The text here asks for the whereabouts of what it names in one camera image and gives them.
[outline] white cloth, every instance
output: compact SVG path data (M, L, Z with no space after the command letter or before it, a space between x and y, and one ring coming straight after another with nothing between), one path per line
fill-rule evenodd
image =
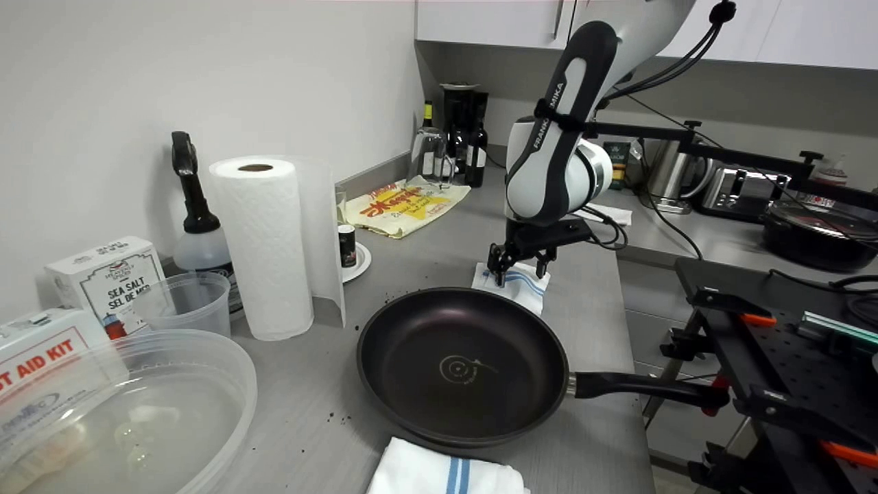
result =
M369 494L529 494L504 463L454 459L391 439Z
M502 286L498 286L495 271L485 264L476 264L473 288L500 294L518 303L529 314L543 315L548 279L548 271L537 277L533 266L515 264L502 274Z

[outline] white box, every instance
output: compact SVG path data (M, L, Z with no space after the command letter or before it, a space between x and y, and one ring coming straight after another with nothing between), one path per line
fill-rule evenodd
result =
M0 473L104 403L129 367L85 311L0 325Z
M124 308L166 279L153 245L138 237L56 260L46 274L64 308L92 311L104 330L127 322Z

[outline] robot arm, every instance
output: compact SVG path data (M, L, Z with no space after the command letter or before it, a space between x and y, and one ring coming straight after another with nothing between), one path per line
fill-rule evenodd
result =
M509 242L495 245L488 270L502 271L537 259L537 274L557 246L590 238L568 216L611 185L611 161L583 135L599 101L640 63L654 58L684 25L694 0L590 0L568 41L535 115L518 122L509 141Z

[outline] wall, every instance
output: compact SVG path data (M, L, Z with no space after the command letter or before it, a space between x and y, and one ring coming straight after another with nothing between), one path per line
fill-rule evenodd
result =
M495 145L509 141L515 117L543 97L557 52L421 43L421 58L441 82L476 82L492 94L485 127ZM651 61L654 75L669 61ZM795 159L824 150L857 185L878 186L878 72L699 63L681 79L643 94L675 117L706 122L706 133L727 148L749 148ZM622 100L599 122L669 127Z
M204 164L268 153L333 178L413 145L414 0L0 2L0 322L46 260L172 245L168 135Z

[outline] paper towel roll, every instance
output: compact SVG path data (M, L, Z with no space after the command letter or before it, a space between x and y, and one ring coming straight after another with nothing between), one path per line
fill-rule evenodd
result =
M220 223L252 337L286 340L314 327L296 167L241 156L212 164Z

